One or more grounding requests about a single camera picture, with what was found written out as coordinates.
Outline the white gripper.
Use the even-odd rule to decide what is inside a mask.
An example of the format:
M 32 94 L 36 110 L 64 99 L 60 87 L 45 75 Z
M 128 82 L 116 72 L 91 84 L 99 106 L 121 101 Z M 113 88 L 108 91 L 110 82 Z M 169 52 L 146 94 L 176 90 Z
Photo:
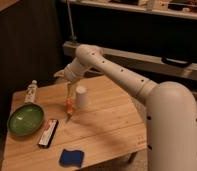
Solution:
M 80 66 L 74 66 L 68 64 L 64 69 L 57 71 L 54 74 L 55 78 L 61 81 L 70 82 L 67 84 L 67 98 L 71 99 L 75 93 L 76 84 L 75 82 L 83 78 L 85 69 Z

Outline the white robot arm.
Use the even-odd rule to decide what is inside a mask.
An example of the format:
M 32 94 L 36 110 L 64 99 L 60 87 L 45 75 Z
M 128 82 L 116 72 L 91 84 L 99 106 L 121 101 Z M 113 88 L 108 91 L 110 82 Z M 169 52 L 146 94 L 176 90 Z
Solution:
M 73 61 L 55 75 L 74 83 L 91 68 L 145 105 L 148 171 L 197 171 L 197 102 L 188 88 L 171 81 L 158 84 L 87 44 L 77 46 Z

